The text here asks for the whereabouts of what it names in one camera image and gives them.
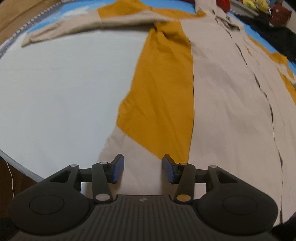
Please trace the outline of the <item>beige and mustard shirt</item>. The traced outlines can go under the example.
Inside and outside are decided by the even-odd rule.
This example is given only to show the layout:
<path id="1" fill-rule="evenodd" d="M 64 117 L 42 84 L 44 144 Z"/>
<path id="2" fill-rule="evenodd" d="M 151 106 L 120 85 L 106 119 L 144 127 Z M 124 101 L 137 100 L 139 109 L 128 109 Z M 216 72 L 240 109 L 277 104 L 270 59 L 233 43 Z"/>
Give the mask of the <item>beige and mustard shirt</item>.
<path id="1" fill-rule="evenodd" d="M 132 84 L 100 161 L 123 154 L 116 194 L 171 191 L 162 157 L 203 169 L 216 165 L 295 213 L 295 76 L 210 1 L 195 13 L 116 1 L 36 30 L 36 42 L 100 27 L 151 24 Z"/>

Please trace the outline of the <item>black clothing pile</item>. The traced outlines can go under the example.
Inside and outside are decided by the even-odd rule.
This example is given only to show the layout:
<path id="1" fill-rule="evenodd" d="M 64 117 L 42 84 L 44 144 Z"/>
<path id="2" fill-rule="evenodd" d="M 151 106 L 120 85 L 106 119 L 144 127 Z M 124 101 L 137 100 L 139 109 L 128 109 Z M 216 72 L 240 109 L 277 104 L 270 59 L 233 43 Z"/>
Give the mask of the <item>black clothing pile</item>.
<path id="1" fill-rule="evenodd" d="M 295 33 L 284 26 L 271 26 L 269 18 L 264 16 L 244 16 L 235 14 L 243 23 L 259 33 L 280 54 L 283 54 L 295 65 Z"/>

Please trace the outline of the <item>blue and white bed sheet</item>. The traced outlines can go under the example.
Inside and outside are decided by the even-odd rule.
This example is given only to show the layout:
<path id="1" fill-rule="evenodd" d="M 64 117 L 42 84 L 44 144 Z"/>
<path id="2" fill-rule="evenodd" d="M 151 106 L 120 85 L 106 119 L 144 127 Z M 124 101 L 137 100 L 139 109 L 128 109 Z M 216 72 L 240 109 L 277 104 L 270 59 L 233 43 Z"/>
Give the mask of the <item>blue and white bed sheet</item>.
<path id="1" fill-rule="evenodd" d="M 116 1 L 73 10 L 83 15 Z M 174 9 L 169 2 L 156 9 Z M 22 46 L 22 34 L 1 60 L 1 155 L 40 182 L 71 164 L 90 168 L 116 126 L 151 24 L 100 27 Z"/>

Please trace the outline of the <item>red folded sweater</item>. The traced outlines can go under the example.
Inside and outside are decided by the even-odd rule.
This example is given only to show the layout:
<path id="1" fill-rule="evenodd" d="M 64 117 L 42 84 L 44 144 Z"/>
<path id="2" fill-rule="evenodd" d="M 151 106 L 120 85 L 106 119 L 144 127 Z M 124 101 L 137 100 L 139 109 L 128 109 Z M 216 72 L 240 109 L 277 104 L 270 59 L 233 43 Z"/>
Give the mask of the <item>red folded sweater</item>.
<path id="1" fill-rule="evenodd" d="M 230 0 L 217 0 L 216 4 L 221 8 L 225 13 L 229 12 L 231 9 Z"/>

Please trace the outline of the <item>yellow plush toy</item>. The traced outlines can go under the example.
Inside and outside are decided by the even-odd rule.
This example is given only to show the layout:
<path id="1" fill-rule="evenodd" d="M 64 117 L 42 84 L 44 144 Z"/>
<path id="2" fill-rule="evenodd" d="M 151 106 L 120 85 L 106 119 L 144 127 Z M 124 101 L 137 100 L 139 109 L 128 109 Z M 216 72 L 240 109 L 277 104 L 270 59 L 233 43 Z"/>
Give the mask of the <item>yellow plush toy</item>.
<path id="1" fill-rule="evenodd" d="M 269 1 L 266 0 L 241 0 L 241 3 L 254 11 L 269 12 Z"/>

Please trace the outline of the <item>dark red garment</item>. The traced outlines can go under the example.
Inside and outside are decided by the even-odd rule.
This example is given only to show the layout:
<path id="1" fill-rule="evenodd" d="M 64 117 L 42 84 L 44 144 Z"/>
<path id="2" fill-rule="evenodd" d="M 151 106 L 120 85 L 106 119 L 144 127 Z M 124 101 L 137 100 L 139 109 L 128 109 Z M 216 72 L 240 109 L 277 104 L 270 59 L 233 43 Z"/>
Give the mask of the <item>dark red garment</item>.
<path id="1" fill-rule="evenodd" d="M 284 26 L 290 20 L 292 11 L 282 6 L 281 3 L 276 3 L 271 8 L 270 23 L 274 26 Z"/>

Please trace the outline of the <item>wooden bed frame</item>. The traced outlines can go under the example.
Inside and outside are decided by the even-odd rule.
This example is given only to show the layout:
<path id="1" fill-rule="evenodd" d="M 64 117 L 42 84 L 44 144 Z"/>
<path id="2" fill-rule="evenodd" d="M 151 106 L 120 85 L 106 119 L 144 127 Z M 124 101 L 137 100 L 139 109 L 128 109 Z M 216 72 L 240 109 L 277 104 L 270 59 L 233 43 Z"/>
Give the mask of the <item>wooden bed frame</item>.
<path id="1" fill-rule="evenodd" d="M 20 27 L 43 10 L 59 1 L 56 0 L 5 0 L 1 2 L 1 39 L 3 44 Z"/>

